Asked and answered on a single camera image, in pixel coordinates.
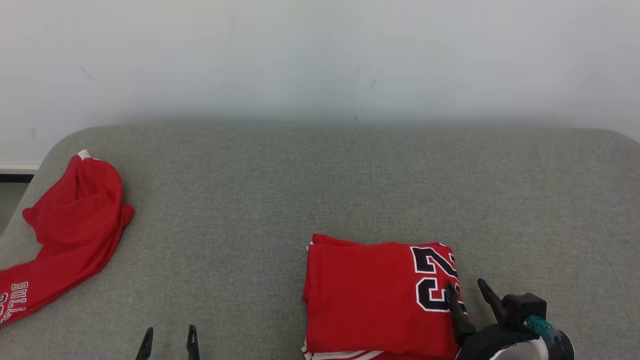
folded red jersey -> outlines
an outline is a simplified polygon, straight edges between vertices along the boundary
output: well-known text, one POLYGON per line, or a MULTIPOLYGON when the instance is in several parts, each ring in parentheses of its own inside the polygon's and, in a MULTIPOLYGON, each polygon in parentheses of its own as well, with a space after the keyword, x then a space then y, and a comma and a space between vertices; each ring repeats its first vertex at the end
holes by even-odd
POLYGON ((451 248, 361 245, 315 234, 308 251, 303 299, 309 354, 455 358, 458 346, 445 296, 448 281, 460 288, 451 248))
POLYGON ((0 323, 23 318, 102 270, 133 217, 122 204, 120 175, 86 151, 22 212, 42 244, 28 263, 0 270, 0 323))

red jersey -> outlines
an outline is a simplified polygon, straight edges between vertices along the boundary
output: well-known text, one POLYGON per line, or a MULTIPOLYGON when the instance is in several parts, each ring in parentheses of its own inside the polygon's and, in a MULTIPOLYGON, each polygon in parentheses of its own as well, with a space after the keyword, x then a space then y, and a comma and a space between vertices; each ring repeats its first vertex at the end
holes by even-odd
POLYGON ((0 270, 0 324, 51 303, 100 272, 134 210, 122 204, 120 175, 81 151, 60 180, 22 212, 42 248, 35 259, 0 270))
POLYGON ((451 248, 441 243, 365 246, 315 234, 308 250, 303 299, 309 354, 455 358, 458 346, 445 295, 447 281, 460 288, 451 248))

gray cushion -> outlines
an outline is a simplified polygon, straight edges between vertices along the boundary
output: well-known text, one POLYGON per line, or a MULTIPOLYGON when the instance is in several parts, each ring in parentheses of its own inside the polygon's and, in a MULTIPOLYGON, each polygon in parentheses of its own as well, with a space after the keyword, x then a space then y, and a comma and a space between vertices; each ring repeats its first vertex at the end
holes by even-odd
POLYGON ((0 243, 3 268, 38 252, 20 211, 87 149, 111 162, 136 216, 109 265, 0 331, 3 357, 299 359, 305 245, 440 241, 471 320, 477 290, 533 292, 577 359, 640 356, 640 147, 588 129, 115 126, 47 155, 0 243))

